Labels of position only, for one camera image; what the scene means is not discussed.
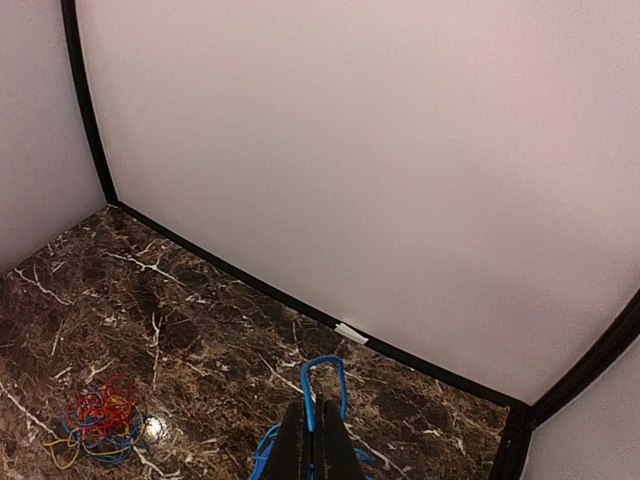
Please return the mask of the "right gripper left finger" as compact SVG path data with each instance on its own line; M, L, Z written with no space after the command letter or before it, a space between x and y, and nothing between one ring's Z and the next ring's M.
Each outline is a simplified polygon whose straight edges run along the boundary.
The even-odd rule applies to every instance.
M289 404L267 461L267 478L309 480L311 478L312 434L301 400Z

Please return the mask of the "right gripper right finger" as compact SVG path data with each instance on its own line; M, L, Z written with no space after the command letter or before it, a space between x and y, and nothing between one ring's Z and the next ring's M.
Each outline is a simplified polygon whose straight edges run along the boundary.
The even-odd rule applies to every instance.
M314 479L366 480L337 404L319 398L314 413Z

